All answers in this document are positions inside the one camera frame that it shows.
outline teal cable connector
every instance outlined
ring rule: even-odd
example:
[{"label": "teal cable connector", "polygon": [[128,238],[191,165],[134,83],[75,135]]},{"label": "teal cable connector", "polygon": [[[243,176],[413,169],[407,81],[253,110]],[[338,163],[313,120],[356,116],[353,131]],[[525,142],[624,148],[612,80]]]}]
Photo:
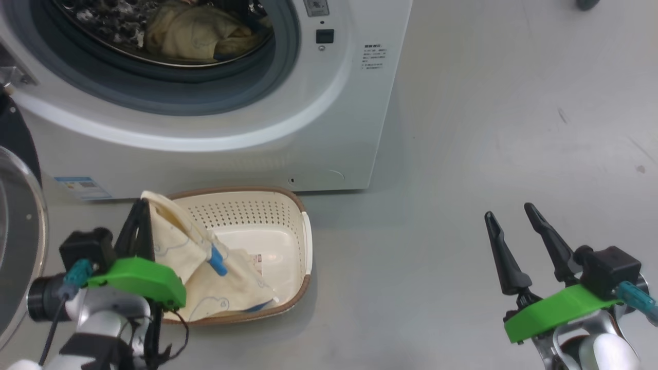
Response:
[{"label": "teal cable connector", "polygon": [[62,300],[72,300],[80,288],[87,284],[92,274],[93,267],[88,259],[77,260],[64,276],[64,284],[57,290],[58,297]]},{"label": "teal cable connector", "polygon": [[654,327],[658,327],[658,307],[656,307],[656,300],[645,292],[642,292],[635,284],[629,281],[621,282],[619,287],[617,287],[617,298],[630,307],[642,312]]}]

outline gray floor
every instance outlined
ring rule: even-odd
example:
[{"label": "gray floor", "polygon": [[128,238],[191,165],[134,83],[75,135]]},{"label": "gray floor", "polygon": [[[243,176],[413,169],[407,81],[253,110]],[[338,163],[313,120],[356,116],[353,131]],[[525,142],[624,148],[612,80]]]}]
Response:
[{"label": "gray floor", "polygon": [[[500,294],[483,220],[494,211],[533,291],[550,295],[560,285],[526,201],[572,247],[619,246],[658,282],[658,2],[571,7],[416,0],[370,189],[303,196],[315,244],[305,299],[274,319],[193,329],[166,368],[541,369],[531,344],[506,340],[514,298]],[[118,232],[130,205],[55,186],[52,246],[76,228]],[[61,268],[50,256],[48,273]],[[658,362],[657,329],[638,314],[622,328]],[[25,320],[0,369],[37,359],[47,329]],[[164,330],[164,343],[182,338]]]}]

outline washing machine front panel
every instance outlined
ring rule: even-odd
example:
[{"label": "washing machine front panel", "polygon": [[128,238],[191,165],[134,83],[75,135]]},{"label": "washing machine front panel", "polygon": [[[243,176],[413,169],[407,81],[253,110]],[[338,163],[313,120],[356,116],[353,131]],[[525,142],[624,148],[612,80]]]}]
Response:
[{"label": "washing machine front panel", "polygon": [[[45,68],[22,46],[7,22],[0,25],[0,35],[39,83],[28,86],[25,94],[17,94],[17,103],[56,124],[101,140],[150,149],[236,149],[275,140],[309,124],[340,94],[349,77],[353,58],[349,4],[336,2],[331,15],[321,17],[324,20],[308,17],[302,0],[293,5],[296,12],[302,12],[301,47],[286,81],[248,107],[201,117],[157,115],[103,101]],[[335,40],[321,51],[316,30],[329,27],[337,30]],[[191,140],[185,144],[181,138]]]},{"label": "washing machine front panel", "polygon": [[90,95],[138,111],[194,116],[247,106],[285,81],[298,54],[299,22],[288,0],[263,0],[275,38],[244,58],[208,68],[156,65],[119,53],[71,22],[55,1],[5,1],[0,7],[14,35],[50,72]]},{"label": "washing machine front panel", "polygon": [[[327,3],[329,16],[311,17],[303,0],[294,1],[299,57],[274,93],[205,117],[154,115],[83,93],[45,69],[0,25],[3,41],[10,36],[7,44],[30,60],[25,64],[39,82],[17,89],[14,99],[42,168],[57,178],[92,178],[112,198],[238,184],[366,188],[411,0]],[[331,29],[334,43],[318,44],[316,31]]]}]

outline laundry basket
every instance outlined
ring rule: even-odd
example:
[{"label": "laundry basket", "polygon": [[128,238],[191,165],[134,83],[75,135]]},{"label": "laundry basket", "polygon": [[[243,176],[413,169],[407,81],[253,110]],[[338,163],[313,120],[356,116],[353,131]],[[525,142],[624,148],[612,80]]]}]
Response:
[{"label": "laundry basket", "polygon": [[281,188],[242,187],[194,190],[169,198],[212,230],[229,249],[247,251],[276,293],[260,311],[219,313],[191,325],[239,323],[279,315],[306,293],[313,241],[306,209],[295,194]]}]

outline label sticker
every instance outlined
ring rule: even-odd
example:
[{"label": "label sticker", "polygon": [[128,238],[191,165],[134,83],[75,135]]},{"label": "label sticker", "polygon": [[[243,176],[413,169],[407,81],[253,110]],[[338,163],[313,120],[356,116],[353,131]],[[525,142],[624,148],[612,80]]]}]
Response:
[{"label": "label sticker", "polygon": [[309,16],[329,15],[327,0],[304,0],[304,5],[306,5],[306,13]]},{"label": "label sticker", "polygon": [[261,276],[263,275],[263,256],[260,254],[252,254],[251,262],[253,263],[254,268],[258,271]]},{"label": "label sticker", "polygon": [[370,43],[363,47],[363,58],[361,59],[361,69],[376,70],[384,67],[386,59],[386,46],[381,43]]},{"label": "label sticker", "polygon": [[55,177],[55,180],[66,186],[78,199],[112,199],[112,196],[104,191],[91,177]]}]

